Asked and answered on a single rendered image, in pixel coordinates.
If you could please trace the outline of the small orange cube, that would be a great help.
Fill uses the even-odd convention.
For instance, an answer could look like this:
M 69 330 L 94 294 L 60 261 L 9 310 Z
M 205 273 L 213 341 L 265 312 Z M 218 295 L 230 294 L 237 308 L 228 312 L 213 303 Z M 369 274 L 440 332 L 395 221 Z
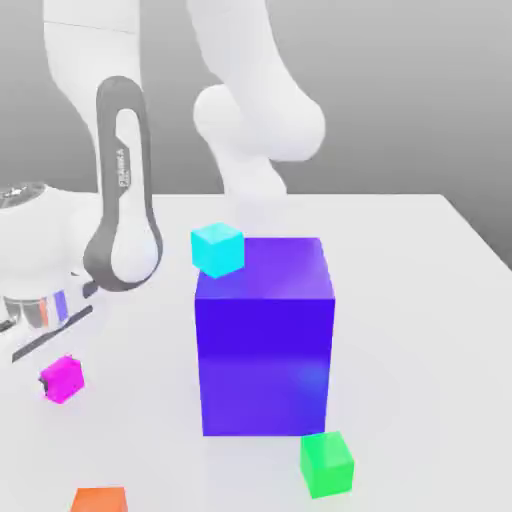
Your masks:
M 128 512 L 125 489 L 78 488 L 70 512 Z

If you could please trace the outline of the small green cube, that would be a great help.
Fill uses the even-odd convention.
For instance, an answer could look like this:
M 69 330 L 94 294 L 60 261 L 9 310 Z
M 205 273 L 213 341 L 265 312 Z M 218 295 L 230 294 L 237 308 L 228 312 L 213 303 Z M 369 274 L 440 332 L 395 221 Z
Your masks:
M 355 462 L 339 431 L 300 439 L 300 470 L 313 499 L 352 490 Z

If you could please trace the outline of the small magenta cube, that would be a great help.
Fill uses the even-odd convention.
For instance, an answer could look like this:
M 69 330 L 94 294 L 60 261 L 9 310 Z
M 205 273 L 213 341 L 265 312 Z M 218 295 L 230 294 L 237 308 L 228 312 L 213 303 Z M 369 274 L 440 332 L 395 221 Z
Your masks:
M 45 397 L 57 404 L 64 403 L 85 385 L 81 362 L 71 355 L 59 358 L 42 370 L 39 381 Z

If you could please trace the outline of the small cyan cube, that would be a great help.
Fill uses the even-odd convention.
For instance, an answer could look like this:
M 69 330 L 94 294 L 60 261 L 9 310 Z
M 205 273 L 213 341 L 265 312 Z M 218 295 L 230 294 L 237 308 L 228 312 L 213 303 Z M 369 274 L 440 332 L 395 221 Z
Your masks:
M 225 223 L 210 224 L 191 232 L 192 264 L 212 278 L 245 266 L 245 239 L 238 229 Z

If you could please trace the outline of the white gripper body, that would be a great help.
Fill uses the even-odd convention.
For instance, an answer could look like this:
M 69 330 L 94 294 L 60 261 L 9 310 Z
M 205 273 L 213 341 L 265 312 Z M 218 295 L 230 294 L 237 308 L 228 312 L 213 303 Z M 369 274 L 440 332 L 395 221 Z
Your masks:
M 34 329 L 19 322 L 0 334 L 0 380 L 38 373 L 62 356 L 86 353 L 101 341 L 104 327 L 104 298 L 87 301 L 59 326 Z

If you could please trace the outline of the large purple box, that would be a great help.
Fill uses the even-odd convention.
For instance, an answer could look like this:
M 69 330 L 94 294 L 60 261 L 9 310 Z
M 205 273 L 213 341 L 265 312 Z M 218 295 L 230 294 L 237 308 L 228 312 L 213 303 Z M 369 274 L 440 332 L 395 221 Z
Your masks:
M 304 436 L 326 423 L 336 298 L 317 238 L 248 238 L 245 265 L 198 277 L 206 436 Z

